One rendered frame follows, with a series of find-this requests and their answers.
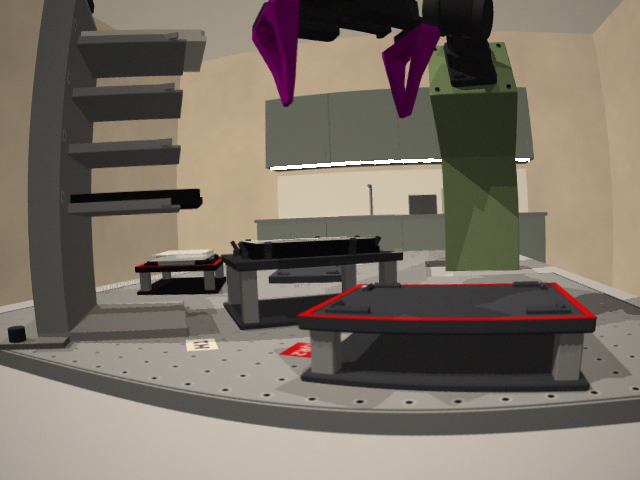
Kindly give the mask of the white well plate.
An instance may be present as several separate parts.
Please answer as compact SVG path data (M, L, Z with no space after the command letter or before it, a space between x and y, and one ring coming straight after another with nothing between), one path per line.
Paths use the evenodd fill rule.
M199 252L167 251L151 255L149 262L158 262L159 265L195 265L195 260L214 259L213 249L197 250ZM206 252L206 253L205 253Z

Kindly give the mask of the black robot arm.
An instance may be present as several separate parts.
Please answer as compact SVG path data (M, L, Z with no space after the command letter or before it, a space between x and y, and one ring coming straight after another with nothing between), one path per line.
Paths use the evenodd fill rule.
M446 36L443 48L453 87L497 83L487 41L493 0L423 0L422 17L437 21L440 36Z

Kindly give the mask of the black cylinder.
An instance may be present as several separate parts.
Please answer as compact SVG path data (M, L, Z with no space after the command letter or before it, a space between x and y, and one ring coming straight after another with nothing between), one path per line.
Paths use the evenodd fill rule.
M10 343L20 343L26 341L26 333L24 326L13 326L8 328L8 336Z

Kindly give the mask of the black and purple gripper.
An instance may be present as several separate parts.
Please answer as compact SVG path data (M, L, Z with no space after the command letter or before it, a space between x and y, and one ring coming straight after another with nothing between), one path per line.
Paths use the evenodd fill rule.
M422 75L440 39L439 23L419 16L416 0L269 0L252 26L252 40L288 107L294 97L298 38L331 42L343 28L381 39L391 27L403 31L382 59L399 118L405 118L412 114Z

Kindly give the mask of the grey shelf rack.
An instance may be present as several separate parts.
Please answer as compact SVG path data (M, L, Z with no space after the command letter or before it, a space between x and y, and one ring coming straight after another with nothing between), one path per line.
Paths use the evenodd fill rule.
M96 31L85 0L44 0L28 152L28 236L38 337L188 337L183 301L97 304L92 217L179 213L171 198L70 203L94 168L179 164L172 138L93 141L93 123L177 119L175 83L96 87L97 78L182 76L186 39ZM84 88L86 87L86 88ZM79 144L77 144L79 143Z

